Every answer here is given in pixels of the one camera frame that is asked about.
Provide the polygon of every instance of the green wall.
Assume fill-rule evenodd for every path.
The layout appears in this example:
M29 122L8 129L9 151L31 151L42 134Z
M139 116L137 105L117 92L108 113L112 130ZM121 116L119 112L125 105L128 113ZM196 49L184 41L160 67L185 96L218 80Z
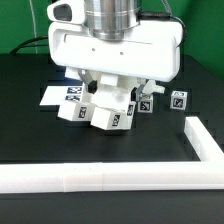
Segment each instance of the green wall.
M164 11L160 0L142 0L143 10ZM33 0L38 36L46 35L50 22L46 8L50 0ZM224 79L224 1L169 0L173 14L186 24L188 38L182 52L193 56ZM0 53L8 53L33 38L29 0L0 0ZM34 49L20 52L34 53ZM48 52L39 49L40 53Z

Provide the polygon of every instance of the white robot body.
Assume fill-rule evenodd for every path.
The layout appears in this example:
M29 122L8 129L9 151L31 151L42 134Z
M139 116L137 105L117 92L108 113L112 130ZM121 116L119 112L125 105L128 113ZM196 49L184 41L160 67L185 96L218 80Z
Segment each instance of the white robot body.
M54 22L49 29L58 65L169 82L179 71L182 27L175 22L141 21L122 41L92 37L82 25Z
M177 75L183 38L181 24L137 21L139 1L120 3L127 4L116 8L116 1L61 0L48 7L48 16L54 21L49 28L51 57L66 67L66 77L84 81L80 102L62 102L59 117L90 121L105 130L130 129L136 102L143 95L163 93L164 88L155 81L169 82ZM99 4L103 12L87 10ZM58 11L62 19L56 18L58 7L69 16L63 17ZM97 89L90 93L88 84L92 81L97 83Z

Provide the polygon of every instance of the white foam border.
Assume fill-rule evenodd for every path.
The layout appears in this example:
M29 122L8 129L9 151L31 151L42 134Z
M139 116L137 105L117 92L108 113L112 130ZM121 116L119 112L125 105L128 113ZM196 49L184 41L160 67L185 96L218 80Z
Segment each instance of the white foam border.
M197 117L187 138L200 162L0 166L0 193L224 189L224 154Z

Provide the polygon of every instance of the cube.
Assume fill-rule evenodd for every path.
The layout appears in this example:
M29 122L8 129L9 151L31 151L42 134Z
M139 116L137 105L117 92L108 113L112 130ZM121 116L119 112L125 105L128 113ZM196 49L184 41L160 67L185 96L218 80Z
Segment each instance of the cube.
M153 95L144 96L140 102L138 102L138 112L140 113L152 113L153 112Z
M122 129L122 113L105 108L96 107L93 113L91 125L104 130Z
M185 110L187 105L187 92L173 91L171 95L170 108L175 110Z
M89 104L70 100L61 102L58 117L69 121L89 121Z
M118 78L118 75L103 73L101 75L100 83L102 85L117 86Z

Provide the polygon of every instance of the black table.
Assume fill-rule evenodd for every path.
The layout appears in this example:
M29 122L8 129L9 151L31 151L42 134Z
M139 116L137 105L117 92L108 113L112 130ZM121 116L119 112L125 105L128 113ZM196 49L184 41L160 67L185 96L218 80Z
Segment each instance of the black table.
M183 130L198 116L221 148L224 82L189 56L153 114L135 113L130 131L103 131L40 107L47 86L77 85L47 55L0 56L0 163L198 160ZM173 90L188 92L185 111L170 109ZM224 191L84 192L0 195L1 223L223 223Z

